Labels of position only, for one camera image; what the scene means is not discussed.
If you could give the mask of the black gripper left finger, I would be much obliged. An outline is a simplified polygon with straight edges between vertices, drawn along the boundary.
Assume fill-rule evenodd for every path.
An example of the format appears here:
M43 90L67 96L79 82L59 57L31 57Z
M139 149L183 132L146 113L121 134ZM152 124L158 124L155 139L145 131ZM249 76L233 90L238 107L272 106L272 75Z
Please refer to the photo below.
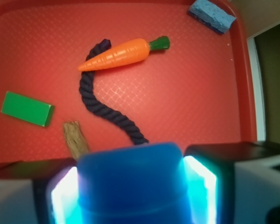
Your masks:
M78 224L71 158L0 163L0 224Z

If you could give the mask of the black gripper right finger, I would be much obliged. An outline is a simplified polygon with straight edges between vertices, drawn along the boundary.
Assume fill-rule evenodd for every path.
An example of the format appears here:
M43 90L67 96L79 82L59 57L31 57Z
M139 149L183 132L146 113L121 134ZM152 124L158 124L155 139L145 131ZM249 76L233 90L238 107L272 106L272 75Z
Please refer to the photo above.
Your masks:
M195 224L280 224L280 144L269 141L187 147Z

